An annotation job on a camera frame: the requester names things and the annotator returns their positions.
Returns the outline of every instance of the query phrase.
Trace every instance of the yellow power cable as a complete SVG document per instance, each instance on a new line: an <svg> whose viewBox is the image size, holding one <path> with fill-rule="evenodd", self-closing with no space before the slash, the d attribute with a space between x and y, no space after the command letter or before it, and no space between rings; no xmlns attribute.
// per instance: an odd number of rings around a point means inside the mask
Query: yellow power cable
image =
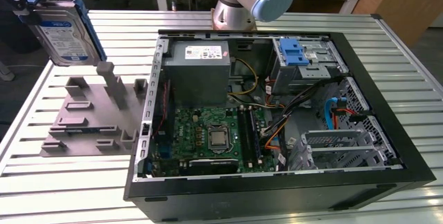
<svg viewBox="0 0 443 224"><path fill-rule="evenodd" d="M228 93L228 95L242 95L242 94L246 94L246 93L249 93L249 92L252 92L254 90L256 85L257 85L257 76L256 76L256 72L254 72L253 68L249 66L249 64L244 60L241 60L238 58L236 58L236 60L238 60L248 67L248 69L250 70L250 72L253 74L254 83L253 83L253 87L249 90L246 90L244 92L232 92L232 93Z"/></svg>

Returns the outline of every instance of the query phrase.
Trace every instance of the gray fixture block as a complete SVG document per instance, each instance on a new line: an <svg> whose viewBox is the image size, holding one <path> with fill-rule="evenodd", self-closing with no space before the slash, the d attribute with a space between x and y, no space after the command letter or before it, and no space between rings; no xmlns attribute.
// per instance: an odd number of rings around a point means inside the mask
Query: gray fixture block
<svg viewBox="0 0 443 224"><path fill-rule="evenodd" d="M67 102L63 108L67 111L90 110L93 108L93 104L90 103L90 101Z"/></svg>
<svg viewBox="0 0 443 224"><path fill-rule="evenodd" d="M79 118L59 118L57 125L87 125L87 120L83 117Z"/></svg>
<svg viewBox="0 0 443 224"><path fill-rule="evenodd" d="M118 92L123 91L119 96L126 107L119 108L114 96L110 97L107 92L109 85L118 87L121 81L113 74L110 78L114 84L110 82L106 85L87 85L79 77L70 80L77 83L77 89L83 96L78 96L78 92L74 97L67 94L49 129L39 156L97 156L130 153L141 125L143 97L138 94L145 94L145 80L135 80L127 85L121 84L123 89Z"/></svg>
<svg viewBox="0 0 443 224"><path fill-rule="evenodd" d="M70 97L85 97L82 93L82 89L87 87L87 83L85 82L82 76L69 77L65 89Z"/></svg>
<svg viewBox="0 0 443 224"><path fill-rule="evenodd" d="M119 147L113 139L97 139L95 148L98 150L106 151L106 150L117 150Z"/></svg>

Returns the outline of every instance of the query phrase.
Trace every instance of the slotted aluminum table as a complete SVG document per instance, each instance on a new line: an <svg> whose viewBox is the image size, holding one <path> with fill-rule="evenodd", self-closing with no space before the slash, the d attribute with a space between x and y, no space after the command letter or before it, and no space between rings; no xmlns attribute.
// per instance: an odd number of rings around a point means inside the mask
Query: slotted aluminum table
<svg viewBox="0 0 443 224"><path fill-rule="evenodd" d="M129 83L149 79L158 29L210 29L209 12L90 11L89 17L114 74ZM424 187L398 192L349 212L260 216L210 223L441 223L443 90L382 21L369 15L289 13L258 30L342 32L436 176ZM103 83L90 66L49 62L0 144L1 223L149 223L122 187L129 156L39 158L69 76Z"/></svg>

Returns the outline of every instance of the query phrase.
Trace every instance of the floor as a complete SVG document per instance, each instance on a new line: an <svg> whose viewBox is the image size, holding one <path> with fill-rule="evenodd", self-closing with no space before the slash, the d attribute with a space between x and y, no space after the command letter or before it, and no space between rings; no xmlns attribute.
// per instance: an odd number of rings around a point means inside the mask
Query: floor
<svg viewBox="0 0 443 224"><path fill-rule="evenodd" d="M443 28L429 28L418 42L412 47L412 52L421 63L443 83ZM42 49L27 54L17 54L0 41L0 61L14 73L13 81L0 80L0 140L5 135L9 123L19 110L33 84L38 78L42 67L47 61L47 55Z"/></svg>

